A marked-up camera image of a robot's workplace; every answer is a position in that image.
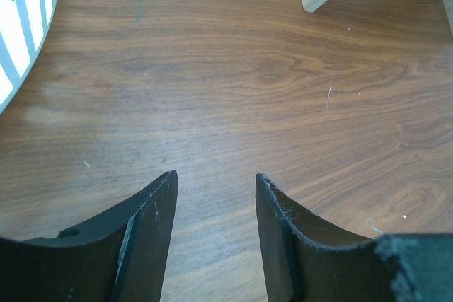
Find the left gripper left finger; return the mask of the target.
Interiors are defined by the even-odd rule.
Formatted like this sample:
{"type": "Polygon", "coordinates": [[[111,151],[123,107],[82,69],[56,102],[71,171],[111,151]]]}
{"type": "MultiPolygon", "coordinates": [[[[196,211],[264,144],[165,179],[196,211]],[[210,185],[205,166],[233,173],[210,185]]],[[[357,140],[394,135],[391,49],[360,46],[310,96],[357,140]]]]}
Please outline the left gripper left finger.
{"type": "Polygon", "coordinates": [[[177,196],[171,170],[56,238],[2,238],[1,300],[160,301],[177,196]]]}

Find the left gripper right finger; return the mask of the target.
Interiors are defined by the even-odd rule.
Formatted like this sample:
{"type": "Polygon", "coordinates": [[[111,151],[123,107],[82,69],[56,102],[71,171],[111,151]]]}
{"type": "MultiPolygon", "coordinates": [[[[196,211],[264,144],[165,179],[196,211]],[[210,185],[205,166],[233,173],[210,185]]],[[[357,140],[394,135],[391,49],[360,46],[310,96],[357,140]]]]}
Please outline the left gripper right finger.
{"type": "Polygon", "coordinates": [[[303,207],[266,175],[256,215],[269,301],[451,301],[452,235],[366,238],[303,207]]]}

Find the white plastic basket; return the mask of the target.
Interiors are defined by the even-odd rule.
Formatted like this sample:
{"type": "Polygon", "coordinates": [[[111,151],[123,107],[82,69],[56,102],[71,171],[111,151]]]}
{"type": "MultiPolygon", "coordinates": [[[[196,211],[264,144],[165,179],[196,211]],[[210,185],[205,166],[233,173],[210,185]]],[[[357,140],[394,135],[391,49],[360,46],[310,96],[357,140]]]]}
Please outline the white plastic basket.
{"type": "Polygon", "coordinates": [[[56,6],[57,0],[1,0],[1,111],[38,58],[56,6]]]}

